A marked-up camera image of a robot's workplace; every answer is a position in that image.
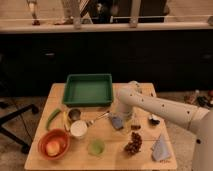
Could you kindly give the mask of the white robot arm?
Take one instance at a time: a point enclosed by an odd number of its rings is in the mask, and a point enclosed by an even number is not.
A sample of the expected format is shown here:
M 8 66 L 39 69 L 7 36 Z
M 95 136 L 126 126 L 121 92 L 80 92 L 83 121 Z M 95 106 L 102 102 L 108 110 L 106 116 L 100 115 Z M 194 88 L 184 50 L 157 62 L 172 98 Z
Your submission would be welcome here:
M 119 87 L 116 98 L 117 113 L 123 118 L 138 107 L 194 133 L 192 171 L 213 171 L 213 109 L 145 95 L 135 82 Z

